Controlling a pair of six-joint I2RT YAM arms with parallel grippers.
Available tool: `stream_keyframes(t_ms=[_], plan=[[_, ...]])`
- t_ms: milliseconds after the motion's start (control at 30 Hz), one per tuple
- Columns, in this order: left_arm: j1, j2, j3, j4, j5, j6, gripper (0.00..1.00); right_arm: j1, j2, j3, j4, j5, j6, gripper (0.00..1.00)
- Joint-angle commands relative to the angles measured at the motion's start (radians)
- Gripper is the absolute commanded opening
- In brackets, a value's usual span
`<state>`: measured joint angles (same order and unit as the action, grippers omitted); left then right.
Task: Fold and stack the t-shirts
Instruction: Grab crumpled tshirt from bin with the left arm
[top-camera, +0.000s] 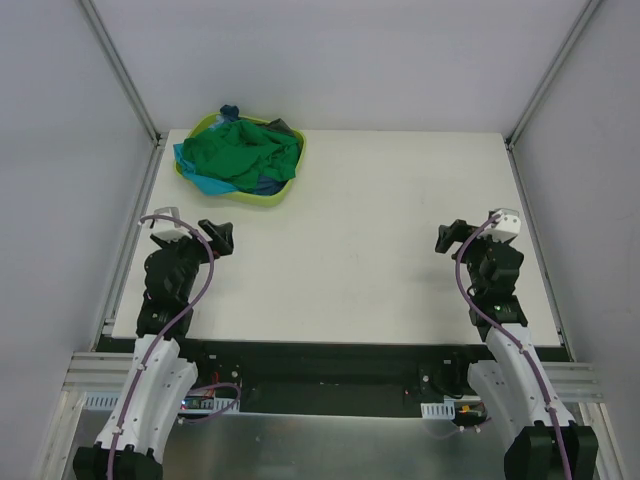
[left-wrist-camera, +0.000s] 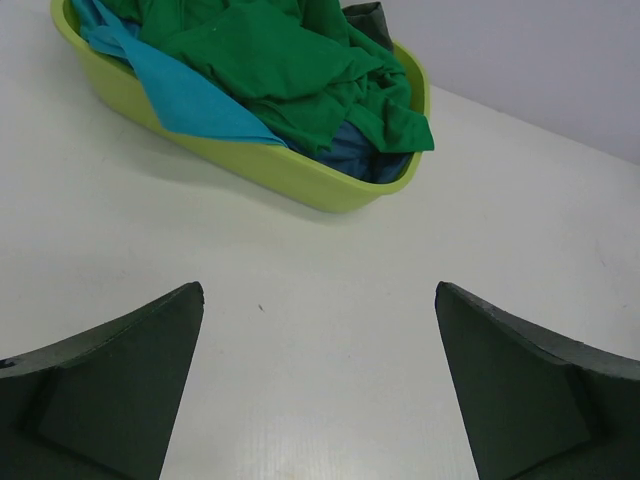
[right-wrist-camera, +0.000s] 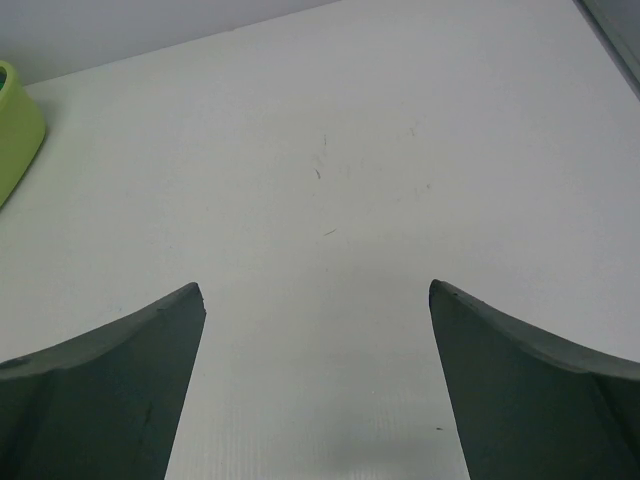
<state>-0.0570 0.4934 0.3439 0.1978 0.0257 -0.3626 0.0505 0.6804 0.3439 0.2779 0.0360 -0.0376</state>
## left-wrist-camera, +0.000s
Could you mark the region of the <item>green t shirt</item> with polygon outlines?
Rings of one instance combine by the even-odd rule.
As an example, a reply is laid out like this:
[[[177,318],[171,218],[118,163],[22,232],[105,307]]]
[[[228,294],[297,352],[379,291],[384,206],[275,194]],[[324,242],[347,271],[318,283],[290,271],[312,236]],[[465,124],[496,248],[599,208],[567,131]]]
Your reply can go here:
[[[141,41],[185,63],[315,153],[348,122],[383,153],[433,149],[394,54],[337,1],[111,1]]]

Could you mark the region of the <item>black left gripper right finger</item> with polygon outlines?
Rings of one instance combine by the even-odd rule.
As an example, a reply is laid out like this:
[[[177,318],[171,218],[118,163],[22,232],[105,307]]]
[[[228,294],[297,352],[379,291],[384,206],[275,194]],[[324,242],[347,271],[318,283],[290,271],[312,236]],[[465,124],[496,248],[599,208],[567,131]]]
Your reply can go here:
[[[638,478],[638,361],[449,282],[435,311],[479,478]]]

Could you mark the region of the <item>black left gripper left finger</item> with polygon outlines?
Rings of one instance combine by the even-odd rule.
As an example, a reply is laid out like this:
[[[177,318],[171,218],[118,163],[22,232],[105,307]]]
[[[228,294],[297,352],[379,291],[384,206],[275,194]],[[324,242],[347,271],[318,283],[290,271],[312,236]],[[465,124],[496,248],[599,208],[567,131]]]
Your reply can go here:
[[[159,478],[203,316],[191,282],[2,360],[2,478]]]

